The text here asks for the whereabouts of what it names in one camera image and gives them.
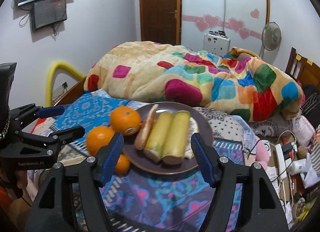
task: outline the hot dog bun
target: hot dog bun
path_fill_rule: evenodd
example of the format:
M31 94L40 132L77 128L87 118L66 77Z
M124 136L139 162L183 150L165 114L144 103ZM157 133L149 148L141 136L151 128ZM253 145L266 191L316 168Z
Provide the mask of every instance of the hot dog bun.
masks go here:
M134 147L137 150L143 150L144 147L146 146L150 131L156 119L156 111L158 110L158 107L159 107L158 104L153 105L151 110L148 113L147 118L141 124L140 131L134 141Z

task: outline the yellow foam tube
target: yellow foam tube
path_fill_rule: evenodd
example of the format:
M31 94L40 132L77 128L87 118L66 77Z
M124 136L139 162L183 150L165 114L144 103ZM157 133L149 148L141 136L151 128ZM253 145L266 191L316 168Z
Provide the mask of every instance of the yellow foam tube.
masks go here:
M66 71L68 71L69 73L71 73L73 76L75 76L78 79L83 79L85 77L85 75L83 75L82 73L80 73L78 70L76 70L74 67L72 67L70 64L63 62L63 61L58 61L58 62L54 62L50 69L49 69L49 73L47 76L47 84L46 84L46 88L45 88L45 106L46 107L51 107L51 99L52 99L52 85L53 85L53 76L55 71L58 68L62 68Z

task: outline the heart sticker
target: heart sticker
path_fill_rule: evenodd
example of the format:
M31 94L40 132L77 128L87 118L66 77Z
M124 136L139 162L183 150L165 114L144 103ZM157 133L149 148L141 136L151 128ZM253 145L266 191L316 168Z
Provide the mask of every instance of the heart sticker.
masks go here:
M219 17L217 17L217 16L213 16L213 17L212 17L212 16L209 15L209 14L205 14L205 15L203 16L203 20L204 20L205 22L208 22L210 28L215 28L215 27L218 26L218 25L220 24L220 22L221 22L221 19L220 19Z
M250 16L253 17L254 19L258 19L259 18L259 14L260 14L260 12L257 9L255 9L254 11L250 12Z
M242 39L246 39L250 36L250 31L246 30L246 29L239 29L239 35Z
M229 24L235 32L238 32L240 28L244 28L245 26L245 23L242 20L236 20L235 18L230 18Z
M202 22L202 21L196 21L195 22L197 29L199 29L201 32L209 28L208 22Z

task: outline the door handle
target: door handle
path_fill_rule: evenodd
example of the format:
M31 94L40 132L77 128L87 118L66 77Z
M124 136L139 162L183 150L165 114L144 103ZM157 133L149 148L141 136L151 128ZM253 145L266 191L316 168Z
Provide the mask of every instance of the door handle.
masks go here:
M174 10L174 12L170 12L170 14L174 14L174 18L177 18L177 10Z

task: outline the electric fan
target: electric fan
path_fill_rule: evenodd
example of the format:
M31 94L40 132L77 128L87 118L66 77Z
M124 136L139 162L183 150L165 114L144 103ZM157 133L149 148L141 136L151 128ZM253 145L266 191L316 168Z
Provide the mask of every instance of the electric fan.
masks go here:
M263 58L264 50L273 51L281 42L281 30L275 22L269 22L265 25L262 32L262 46L260 50L260 58Z

